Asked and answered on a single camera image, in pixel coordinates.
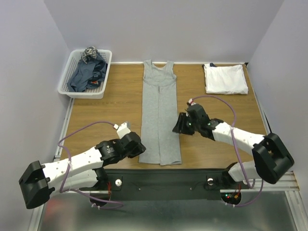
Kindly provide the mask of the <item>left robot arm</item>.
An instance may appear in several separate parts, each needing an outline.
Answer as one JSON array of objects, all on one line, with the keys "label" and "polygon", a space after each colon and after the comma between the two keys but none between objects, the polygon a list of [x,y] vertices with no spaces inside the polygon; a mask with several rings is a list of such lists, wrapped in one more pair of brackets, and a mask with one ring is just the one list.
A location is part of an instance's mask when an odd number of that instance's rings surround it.
[{"label": "left robot arm", "polygon": [[70,159],[45,164],[32,162],[19,179],[26,208],[39,207],[68,190],[92,187],[101,190],[107,185],[105,166],[134,158],[145,150],[139,135],[130,132],[121,139],[102,141]]}]

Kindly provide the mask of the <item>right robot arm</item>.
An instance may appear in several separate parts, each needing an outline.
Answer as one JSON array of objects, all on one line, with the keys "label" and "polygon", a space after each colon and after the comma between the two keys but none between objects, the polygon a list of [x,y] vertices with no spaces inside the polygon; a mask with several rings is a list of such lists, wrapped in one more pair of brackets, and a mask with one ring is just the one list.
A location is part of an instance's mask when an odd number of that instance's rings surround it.
[{"label": "right robot arm", "polygon": [[185,135],[198,132],[202,137],[232,145],[236,151],[252,155],[252,161],[237,161],[221,170],[219,177],[208,177],[211,182],[218,180],[227,188],[243,180],[261,179],[275,184],[295,163],[277,134],[262,135],[234,128],[221,119],[209,118],[197,103],[190,103],[185,112],[179,113],[172,131]]}]

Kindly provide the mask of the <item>grey tank top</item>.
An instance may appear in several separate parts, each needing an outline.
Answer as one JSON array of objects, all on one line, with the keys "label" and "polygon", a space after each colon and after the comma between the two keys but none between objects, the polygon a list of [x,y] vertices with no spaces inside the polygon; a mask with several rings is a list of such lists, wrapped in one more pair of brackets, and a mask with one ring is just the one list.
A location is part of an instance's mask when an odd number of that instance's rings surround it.
[{"label": "grey tank top", "polygon": [[139,162],[161,166],[182,163],[180,139],[172,130],[178,120],[174,63],[164,67],[145,60],[142,86],[141,141],[146,151]]}]

